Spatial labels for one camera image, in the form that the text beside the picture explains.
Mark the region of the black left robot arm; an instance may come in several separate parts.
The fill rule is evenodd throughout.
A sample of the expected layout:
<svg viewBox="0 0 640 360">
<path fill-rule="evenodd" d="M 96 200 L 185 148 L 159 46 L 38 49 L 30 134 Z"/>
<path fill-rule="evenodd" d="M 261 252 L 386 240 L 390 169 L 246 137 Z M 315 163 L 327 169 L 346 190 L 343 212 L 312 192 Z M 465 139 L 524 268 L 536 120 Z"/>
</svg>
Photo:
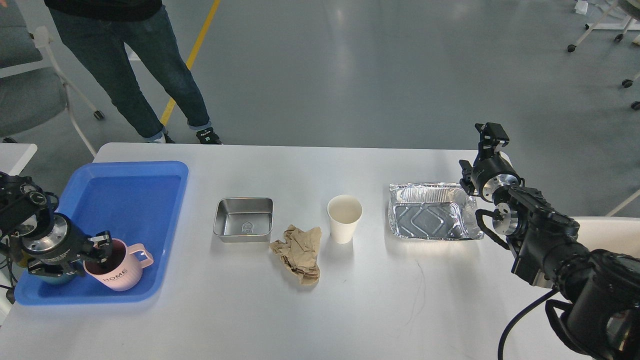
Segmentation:
<svg viewBox="0 0 640 360">
<path fill-rule="evenodd" d="M 1 254 L 34 276 L 52 279 L 84 274 L 77 262 L 106 268 L 114 243 L 109 231 L 85 234 L 71 219 L 57 212 L 59 198 L 43 191 L 31 177 L 1 173 Z"/>
</svg>

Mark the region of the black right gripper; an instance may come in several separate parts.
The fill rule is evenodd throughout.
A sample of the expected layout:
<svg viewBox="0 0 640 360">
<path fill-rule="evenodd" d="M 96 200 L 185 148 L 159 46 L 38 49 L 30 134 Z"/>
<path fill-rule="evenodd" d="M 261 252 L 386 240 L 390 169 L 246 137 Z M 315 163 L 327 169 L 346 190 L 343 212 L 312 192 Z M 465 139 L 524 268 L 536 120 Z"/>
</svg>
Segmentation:
<svg viewBox="0 0 640 360">
<path fill-rule="evenodd" d="M 490 203 L 506 202 L 508 189 L 521 186 L 523 182 L 500 153 L 510 143 L 510 137 L 500 123 L 476 123 L 474 127 L 480 134 L 477 159 L 474 164 L 465 159 L 459 160 L 459 184 L 469 196 L 480 197 Z"/>
</svg>

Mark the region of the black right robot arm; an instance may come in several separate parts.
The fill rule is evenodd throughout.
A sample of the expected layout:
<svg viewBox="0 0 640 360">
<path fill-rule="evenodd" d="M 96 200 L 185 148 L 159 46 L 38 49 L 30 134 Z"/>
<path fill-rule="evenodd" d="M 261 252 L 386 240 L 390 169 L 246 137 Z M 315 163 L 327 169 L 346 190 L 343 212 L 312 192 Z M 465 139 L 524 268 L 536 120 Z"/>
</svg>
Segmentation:
<svg viewBox="0 0 640 360">
<path fill-rule="evenodd" d="M 595 360 L 637 360 L 640 353 L 639 260 L 578 241 L 580 225 L 555 210 L 541 191 L 527 187 L 501 155 L 509 144 L 502 125 L 474 125 L 480 140 L 474 162 L 460 160 L 462 189 L 492 203 L 475 220 L 482 232 L 514 257 L 512 273 L 532 286 L 546 281 L 550 292 L 521 310 L 503 331 L 506 338 L 524 315 L 544 305 L 558 339 Z"/>
</svg>

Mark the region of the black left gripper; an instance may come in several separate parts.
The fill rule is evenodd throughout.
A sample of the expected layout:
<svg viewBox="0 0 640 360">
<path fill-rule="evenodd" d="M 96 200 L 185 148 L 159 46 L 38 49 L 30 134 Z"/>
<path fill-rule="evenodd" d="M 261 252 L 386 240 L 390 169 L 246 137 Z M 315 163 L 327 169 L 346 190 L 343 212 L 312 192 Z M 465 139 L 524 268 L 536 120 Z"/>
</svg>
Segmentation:
<svg viewBox="0 0 640 360">
<path fill-rule="evenodd" d="M 112 255 L 114 242 L 109 230 L 89 237 L 67 215 L 55 213 L 51 231 L 39 239 L 24 237 L 22 247 L 32 257 L 27 261 L 30 275 L 73 279 L 86 276 L 82 261 L 88 253 L 92 262 L 105 262 Z"/>
</svg>

